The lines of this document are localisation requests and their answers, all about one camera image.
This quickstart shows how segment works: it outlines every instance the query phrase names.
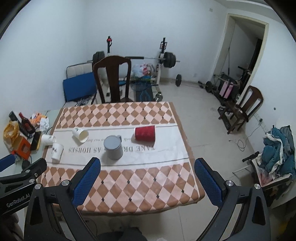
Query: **screw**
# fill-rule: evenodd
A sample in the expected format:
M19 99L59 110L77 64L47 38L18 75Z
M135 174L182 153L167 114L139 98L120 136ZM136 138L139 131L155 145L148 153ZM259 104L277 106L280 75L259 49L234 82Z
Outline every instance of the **screw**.
M229 186L229 187L232 187L233 184L234 184L234 183L233 183L233 181L231 181L231 180L227 180L227 181L226 181L226 185Z
M41 188L41 184L38 183L37 185L35 185L35 189L40 189Z
M62 186L68 186L69 185L69 180L64 180L62 181Z
M260 189L261 188L261 186L259 185L259 184L254 184L254 188L256 188L256 189Z

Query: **cup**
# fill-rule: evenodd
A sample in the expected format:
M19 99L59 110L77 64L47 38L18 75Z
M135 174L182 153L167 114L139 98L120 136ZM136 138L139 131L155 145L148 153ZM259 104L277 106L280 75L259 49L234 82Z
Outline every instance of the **cup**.
M44 146L51 146L55 142L56 142L55 136L52 136L52 135L42 135L41 136L41 143Z
M64 146L59 143L52 144L52 163L59 163L64 150Z
M86 142L89 138L89 132L79 127L74 127L72 133L81 143Z
M143 126L135 128L137 141L155 142L155 126Z
M121 136L108 136L104 140L107 156L111 160L119 160L123 156Z

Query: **electrical outlet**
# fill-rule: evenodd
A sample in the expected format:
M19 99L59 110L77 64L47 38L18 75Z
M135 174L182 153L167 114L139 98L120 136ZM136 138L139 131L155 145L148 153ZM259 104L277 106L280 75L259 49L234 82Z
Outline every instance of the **electrical outlet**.
M254 117L256 118L256 120L258 121L258 123L261 124L261 128L264 130L265 133L270 131L270 129L268 129L266 127L266 125L265 125L265 123L264 123L263 120L260 122L261 117L257 113L254 113Z

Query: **black pants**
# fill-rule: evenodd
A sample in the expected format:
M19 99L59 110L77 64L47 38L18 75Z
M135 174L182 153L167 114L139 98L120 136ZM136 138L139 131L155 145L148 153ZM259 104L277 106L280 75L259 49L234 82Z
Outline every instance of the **black pants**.
M127 228L124 232L103 233L99 241L147 241L138 228Z

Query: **white wall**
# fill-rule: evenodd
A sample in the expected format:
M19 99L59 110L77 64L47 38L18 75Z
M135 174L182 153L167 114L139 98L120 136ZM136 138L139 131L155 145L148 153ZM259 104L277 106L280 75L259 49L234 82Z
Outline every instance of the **white wall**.
M248 16L269 23L269 31L265 50L258 67L252 86L257 87L263 95L264 102L257 113L268 128L276 124L279 118L296 119L296 43L285 25L255 13L229 9L229 13ZM258 126L252 117L245 125L247 135ZM254 151L264 148L264 131L258 128L249 141Z
M239 80L243 71L238 68L248 68L254 54L257 38L255 35L245 32L237 23L234 27L232 40L230 43L230 71L229 76ZM222 72L228 73L228 54L225 59Z
M176 78L180 73L184 80L207 81L226 21L224 6L213 0L87 2L88 55L107 52L110 35L112 55L157 57L166 37L166 51L181 62L165 69L162 77Z
M85 51L83 0L32 0L0 40L0 132L11 110L58 109L68 65L91 59ZM8 154L0 142L0 157Z

